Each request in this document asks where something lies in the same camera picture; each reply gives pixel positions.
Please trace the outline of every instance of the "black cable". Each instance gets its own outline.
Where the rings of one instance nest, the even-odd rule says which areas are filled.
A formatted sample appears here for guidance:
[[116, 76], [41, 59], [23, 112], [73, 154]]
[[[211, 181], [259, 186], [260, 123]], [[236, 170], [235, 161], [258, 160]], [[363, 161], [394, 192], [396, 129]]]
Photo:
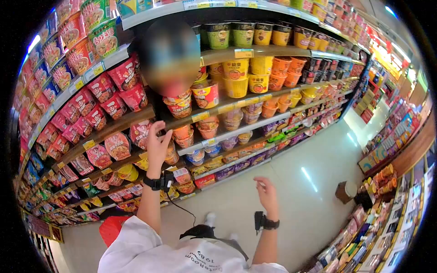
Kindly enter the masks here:
[[171, 198], [170, 198], [170, 196], [168, 195], [168, 193], [166, 193], [166, 194], [167, 194], [168, 200], [170, 200], [170, 202], [171, 202], [173, 205], [175, 205], [176, 207], [180, 208], [181, 210], [184, 210], [184, 211], [188, 212], [189, 214], [191, 214], [191, 215], [194, 217], [194, 221], [193, 221], [193, 227], [194, 227], [194, 224], [196, 223], [196, 216], [195, 216], [194, 214], [192, 214], [191, 212], [187, 211], [186, 209], [184, 209], [183, 207], [180, 207], [180, 206], [176, 205], [176, 204], [173, 202], [173, 200], [171, 200]]

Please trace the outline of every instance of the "supermarket aisle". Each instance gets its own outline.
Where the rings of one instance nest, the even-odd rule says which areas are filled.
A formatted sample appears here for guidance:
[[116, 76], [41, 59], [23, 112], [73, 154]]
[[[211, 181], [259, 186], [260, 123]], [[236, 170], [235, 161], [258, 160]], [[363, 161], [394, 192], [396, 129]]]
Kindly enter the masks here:
[[[203, 222], [207, 212], [215, 211], [216, 236], [236, 232], [240, 245], [252, 257], [258, 242], [253, 214], [263, 209], [252, 178], [260, 175], [270, 178], [277, 187], [281, 208], [278, 261], [294, 272], [331, 242], [354, 207], [353, 202], [343, 205], [334, 195], [339, 182], [359, 183], [363, 178], [357, 165], [361, 149], [348, 133], [353, 131], [345, 121], [340, 121], [270, 163], [178, 204], [197, 216], [197, 224]], [[192, 216], [185, 211], [171, 205], [164, 207], [163, 242], [175, 245], [179, 234], [192, 223]], [[64, 228], [65, 244], [60, 244], [60, 251], [54, 253], [56, 262], [65, 259], [64, 266], [71, 273], [96, 272], [106, 249], [99, 226], [100, 223], [91, 223]]]

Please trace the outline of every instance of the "packaged food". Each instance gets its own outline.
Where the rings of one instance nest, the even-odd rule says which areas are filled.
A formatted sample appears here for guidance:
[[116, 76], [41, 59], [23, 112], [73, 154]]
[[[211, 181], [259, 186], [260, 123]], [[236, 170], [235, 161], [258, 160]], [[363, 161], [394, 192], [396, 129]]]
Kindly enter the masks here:
[[103, 145], [97, 144], [93, 146], [91, 149], [87, 150], [87, 155], [91, 164], [99, 169], [104, 169], [112, 164], [111, 156]]
[[152, 124], [150, 120], [141, 121], [132, 125], [129, 130], [129, 138], [132, 143], [145, 151], [147, 150], [147, 136]]
[[131, 156], [129, 140], [123, 133], [117, 133], [105, 139], [105, 147], [108, 153], [117, 161]]
[[84, 176], [86, 174], [94, 171], [94, 167], [90, 164], [84, 155], [80, 155], [71, 161], [71, 164], [76, 169], [76, 171]]

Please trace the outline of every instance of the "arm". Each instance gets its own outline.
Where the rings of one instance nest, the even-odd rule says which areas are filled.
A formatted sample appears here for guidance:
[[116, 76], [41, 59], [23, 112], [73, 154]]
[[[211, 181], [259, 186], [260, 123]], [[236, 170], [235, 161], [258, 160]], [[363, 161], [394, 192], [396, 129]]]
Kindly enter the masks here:
[[[255, 177], [260, 201], [267, 211], [267, 219], [278, 221], [276, 189], [269, 179]], [[277, 230], [263, 230], [258, 242], [252, 264], [276, 263], [277, 261]]]
[[[147, 177], [150, 179], [158, 179], [161, 176], [162, 164], [164, 163], [167, 147], [173, 133], [173, 130], [169, 130], [165, 136], [157, 137], [156, 133], [164, 128], [165, 122], [157, 121], [149, 129], [147, 139], [149, 168], [147, 169]], [[147, 185], [143, 184], [143, 186], [141, 202], [136, 216], [153, 228], [157, 234], [160, 234], [160, 192], [158, 190], [152, 190]]]

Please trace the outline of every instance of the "green noodle cup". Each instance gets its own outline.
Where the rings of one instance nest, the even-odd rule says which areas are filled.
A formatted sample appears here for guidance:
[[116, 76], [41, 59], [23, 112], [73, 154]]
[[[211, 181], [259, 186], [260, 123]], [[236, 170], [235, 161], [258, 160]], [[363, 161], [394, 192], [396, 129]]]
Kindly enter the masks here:
[[252, 47], [255, 23], [232, 22], [232, 36], [234, 45], [242, 48]]
[[211, 49], [229, 47], [229, 27], [231, 23], [205, 24]]
[[115, 20], [116, 18], [98, 25], [88, 34], [97, 54], [102, 58], [108, 57], [118, 49]]

